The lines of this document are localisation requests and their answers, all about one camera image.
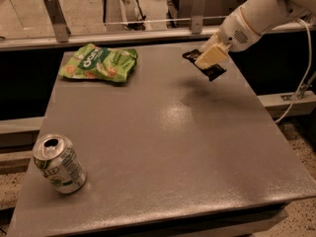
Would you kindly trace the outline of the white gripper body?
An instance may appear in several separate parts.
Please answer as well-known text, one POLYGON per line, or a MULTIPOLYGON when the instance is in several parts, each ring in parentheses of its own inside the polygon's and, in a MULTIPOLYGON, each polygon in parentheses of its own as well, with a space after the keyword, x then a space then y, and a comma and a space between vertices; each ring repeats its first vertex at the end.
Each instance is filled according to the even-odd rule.
POLYGON ((259 41, 261 36, 248 25, 242 7, 239 6, 221 24, 218 38, 229 46, 230 51, 240 52, 259 41))

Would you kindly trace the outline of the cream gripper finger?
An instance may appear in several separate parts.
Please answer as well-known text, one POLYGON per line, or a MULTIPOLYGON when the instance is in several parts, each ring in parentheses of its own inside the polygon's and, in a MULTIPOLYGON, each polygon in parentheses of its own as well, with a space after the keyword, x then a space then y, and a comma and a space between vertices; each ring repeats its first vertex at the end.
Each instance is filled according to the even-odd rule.
POLYGON ((220 42, 220 39, 218 33, 215 33, 200 47, 200 51, 205 52, 218 42, 220 42))
POLYGON ((195 65, 199 69, 206 69, 212 65, 224 61, 227 57, 228 47, 216 43, 197 58, 195 65))

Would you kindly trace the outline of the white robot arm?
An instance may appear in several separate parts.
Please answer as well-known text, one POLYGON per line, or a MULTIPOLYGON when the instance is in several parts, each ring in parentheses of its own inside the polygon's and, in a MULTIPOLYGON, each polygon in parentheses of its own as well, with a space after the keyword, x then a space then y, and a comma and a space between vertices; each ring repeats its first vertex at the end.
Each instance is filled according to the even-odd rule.
POLYGON ((220 63, 228 52, 246 50, 271 29, 311 13, 316 0, 247 0, 223 21, 218 31, 199 49, 200 69, 220 63))

